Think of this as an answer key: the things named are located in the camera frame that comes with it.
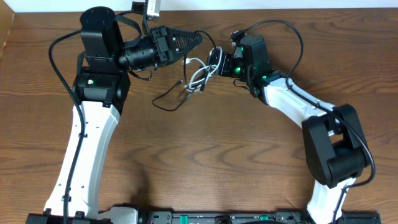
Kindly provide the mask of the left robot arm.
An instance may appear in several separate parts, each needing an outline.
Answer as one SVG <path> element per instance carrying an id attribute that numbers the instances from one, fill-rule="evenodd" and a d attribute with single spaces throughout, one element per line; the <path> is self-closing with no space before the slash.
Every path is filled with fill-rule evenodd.
<path id="1" fill-rule="evenodd" d="M 84 51 L 76 77 L 67 86 L 73 126 L 57 184 L 44 212 L 28 223 L 146 223 L 140 208 L 125 203 L 101 212 L 98 194 L 110 139 L 119 123 L 131 77 L 178 61 L 202 43 L 197 32 L 166 26 L 149 28 L 149 6 L 135 3 L 143 22 L 93 7 L 80 17 Z"/>

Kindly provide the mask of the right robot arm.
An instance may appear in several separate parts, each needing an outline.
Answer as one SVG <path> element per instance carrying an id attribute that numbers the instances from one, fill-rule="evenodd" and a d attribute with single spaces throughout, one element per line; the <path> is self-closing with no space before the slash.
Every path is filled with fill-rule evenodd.
<path id="1" fill-rule="evenodd" d="M 319 100 L 272 68 L 263 36 L 235 32 L 231 42 L 234 50 L 221 54 L 217 74 L 242 82 L 254 98 L 301 128 L 315 179 L 307 213 L 313 223 L 338 223 L 348 190 L 359 186 L 356 179 L 364 168 L 375 168 L 356 110 Z"/>

